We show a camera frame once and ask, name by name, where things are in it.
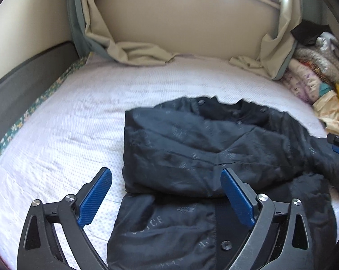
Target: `metal pivot screw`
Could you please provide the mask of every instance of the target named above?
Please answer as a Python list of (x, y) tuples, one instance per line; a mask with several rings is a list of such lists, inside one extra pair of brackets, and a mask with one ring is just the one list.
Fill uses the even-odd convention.
[(232, 249), (232, 243), (230, 241), (223, 241), (221, 243), (221, 248), (225, 251)]
[(268, 200), (268, 196), (265, 194), (258, 194), (258, 199), (261, 201), (267, 201)]
[(38, 200), (38, 199), (33, 200), (33, 201), (32, 201), (32, 206), (36, 207), (36, 206), (38, 206), (40, 203), (41, 203), (41, 202), (40, 202), (40, 200)]
[(301, 205), (301, 200), (300, 199), (293, 199), (293, 204), (300, 206)]
[(75, 199), (75, 195), (73, 194), (69, 194), (67, 195), (66, 197), (64, 197), (64, 199), (67, 201), (67, 202), (71, 202)]

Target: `mattress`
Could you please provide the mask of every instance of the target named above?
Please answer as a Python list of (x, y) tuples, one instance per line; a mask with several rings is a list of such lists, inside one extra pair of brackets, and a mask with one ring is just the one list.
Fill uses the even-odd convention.
[[(122, 178), (125, 111), (181, 96), (239, 99), (289, 112), (316, 137), (326, 133), (309, 105), (278, 82), (226, 61), (176, 57), (165, 66), (132, 67), (97, 56), (67, 77), (27, 119), (0, 157), (0, 255), (16, 269), (19, 239), (34, 199), (56, 202), (76, 193), (101, 167), (113, 184), (92, 224), (84, 228), (101, 258), (125, 194)], [(332, 189), (339, 237), (339, 194)], [(59, 241), (69, 265), (79, 269), (60, 225)]]

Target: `white knitted fabric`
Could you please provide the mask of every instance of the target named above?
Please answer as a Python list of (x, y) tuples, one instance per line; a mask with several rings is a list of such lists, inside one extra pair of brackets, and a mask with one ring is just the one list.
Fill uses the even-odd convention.
[[(122, 178), (126, 110), (181, 96), (241, 98), (288, 111), (311, 134), (325, 137), (309, 105), (273, 82), (208, 58), (176, 57), (165, 66), (131, 67), (92, 57), (28, 119), (0, 158), (0, 255), (16, 268), (19, 239), (31, 201), (56, 202), (77, 193), (101, 167), (113, 184), (93, 223), (84, 229), (102, 259), (125, 194)], [(339, 196), (333, 198), (339, 231)], [(78, 266), (58, 237), (70, 266)]]

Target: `green floral trim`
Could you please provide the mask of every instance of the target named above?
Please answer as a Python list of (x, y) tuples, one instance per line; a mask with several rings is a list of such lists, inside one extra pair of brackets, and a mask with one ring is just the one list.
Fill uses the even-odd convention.
[(13, 126), (7, 131), (7, 133), (3, 136), (0, 142), (0, 156), (2, 155), (5, 148), (8, 146), (9, 142), (13, 139), (13, 137), (17, 134), (20, 128), (22, 128), (23, 124), (28, 120), (28, 118), (34, 113), (34, 111), (50, 96), (52, 96), (58, 88), (63, 84), (63, 82), (67, 79), (68, 75), (77, 71), (81, 67), (86, 64), (87, 57), (83, 57), (76, 62), (74, 62), (56, 81), (53, 83), (50, 88), (48, 88), (36, 101), (29, 107), (29, 109), (23, 114), (22, 117), (16, 121)]

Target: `black cloth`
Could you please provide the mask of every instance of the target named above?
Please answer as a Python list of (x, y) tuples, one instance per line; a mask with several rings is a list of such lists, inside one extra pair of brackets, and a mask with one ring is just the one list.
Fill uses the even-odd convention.
[(291, 30), (293, 37), (300, 44), (308, 47), (316, 44), (316, 40), (322, 32), (332, 33), (332, 30), (328, 24), (320, 25), (305, 19), (302, 19), (302, 22)]
[(218, 218), (230, 208), (225, 167), (273, 201), (302, 201), (316, 269), (335, 246), (329, 182), (339, 191), (339, 155), (286, 112), (215, 97), (136, 108), (126, 112), (123, 160), (128, 194), (108, 242), (112, 269), (221, 269), (219, 233), (233, 241), (227, 261), (248, 234)]

